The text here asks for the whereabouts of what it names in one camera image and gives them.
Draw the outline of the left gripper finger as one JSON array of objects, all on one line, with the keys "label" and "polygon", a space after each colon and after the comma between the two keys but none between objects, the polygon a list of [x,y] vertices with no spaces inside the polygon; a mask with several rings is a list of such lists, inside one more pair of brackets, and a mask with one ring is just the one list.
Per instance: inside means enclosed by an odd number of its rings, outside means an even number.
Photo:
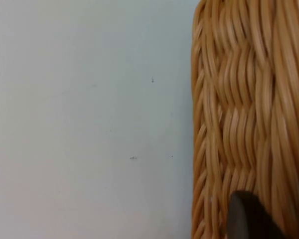
[{"label": "left gripper finger", "polygon": [[231,195],[227,216],[227,238],[284,239],[285,237],[257,196],[249,191],[235,191]]}]

